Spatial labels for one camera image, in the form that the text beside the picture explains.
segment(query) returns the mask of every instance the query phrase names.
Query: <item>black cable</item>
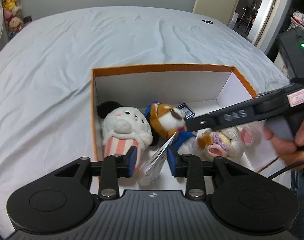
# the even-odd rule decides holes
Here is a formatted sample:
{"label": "black cable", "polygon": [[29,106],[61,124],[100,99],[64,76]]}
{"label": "black cable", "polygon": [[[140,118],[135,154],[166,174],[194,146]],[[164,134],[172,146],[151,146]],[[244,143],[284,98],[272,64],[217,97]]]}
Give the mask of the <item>black cable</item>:
{"label": "black cable", "polygon": [[285,171],[288,171],[288,170],[290,170],[290,169],[292,169],[292,168],[295,168],[295,167],[297,167],[297,166],[300,166],[300,165],[304,165],[304,162],[297,162],[297,163],[293,163],[293,164],[291,164],[291,165],[289,165],[289,166],[286,166],[285,168],[283,168],[283,169],[277,171],[276,173],[272,174],[271,176],[269,176],[269,177],[267,177],[267,178],[268,178],[268,179],[274,179],[274,178],[276,178],[277,176],[279,176],[279,175],[281,175],[282,173],[284,173]]}

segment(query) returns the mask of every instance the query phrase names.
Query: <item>white tag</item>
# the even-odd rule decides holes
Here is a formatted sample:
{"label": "white tag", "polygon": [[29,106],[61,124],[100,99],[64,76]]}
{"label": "white tag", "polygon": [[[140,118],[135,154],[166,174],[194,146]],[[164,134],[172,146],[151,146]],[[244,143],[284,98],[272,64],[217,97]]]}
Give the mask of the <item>white tag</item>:
{"label": "white tag", "polygon": [[290,106],[297,106],[304,103],[304,88],[287,96]]}

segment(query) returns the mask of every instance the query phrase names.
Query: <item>clothes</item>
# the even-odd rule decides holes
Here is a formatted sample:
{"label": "clothes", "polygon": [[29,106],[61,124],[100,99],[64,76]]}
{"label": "clothes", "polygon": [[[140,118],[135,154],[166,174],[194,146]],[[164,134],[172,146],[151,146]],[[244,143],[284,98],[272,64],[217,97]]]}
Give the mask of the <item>clothes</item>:
{"label": "clothes", "polygon": [[175,139],[175,141],[172,143],[172,146],[174,146],[174,148],[178,151],[179,148],[181,147],[181,145],[183,143],[185,143],[188,139],[190,139],[191,137],[196,137],[194,133],[192,132],[188,132],[188,131],[183,131],[183,130],[179,130],[178,132],[178,136]]}
{"label": "clothes", "polygon": [[298,240],[304,240],[304,177],[301,171],[292,171],[291,190],[296,194],[300,203],[300,210],[290,229]]}

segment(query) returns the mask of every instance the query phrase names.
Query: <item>pink ear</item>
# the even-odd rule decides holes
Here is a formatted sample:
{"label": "pink ear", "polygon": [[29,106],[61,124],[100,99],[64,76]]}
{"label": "pink ear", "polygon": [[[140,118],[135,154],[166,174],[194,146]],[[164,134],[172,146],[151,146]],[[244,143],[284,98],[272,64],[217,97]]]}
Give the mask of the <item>pink ear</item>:
{"label": "pink ear", "polygon": [[240,132],[240,136],[241,140],[245,143],[246,146],[251,145],[254,141],[253,134],[246,126],[243,127],[242,131]]}
{"label": "pink ear", "polygon": [[206,151],[209,157],[214,158],[217,156],[227,157],[228,153],[218,144],[214,143],[207,146]]}

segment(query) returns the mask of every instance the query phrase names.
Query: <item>price tag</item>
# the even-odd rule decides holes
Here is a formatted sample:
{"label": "price tag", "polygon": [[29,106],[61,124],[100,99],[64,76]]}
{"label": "price tag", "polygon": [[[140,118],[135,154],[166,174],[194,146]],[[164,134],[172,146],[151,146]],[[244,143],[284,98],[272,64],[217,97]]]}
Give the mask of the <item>price tag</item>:
{"label": "price tag", "polygon": [[304,103],[304,88],[287,96],[290,106],[297,106]]}
{"label": "price tag", "polygon": [[189,119],[195,115],[193,110],[190,107],[188,107],[187,104],[181,104],[177,108],[180,109],[185,114],[186,119]]}

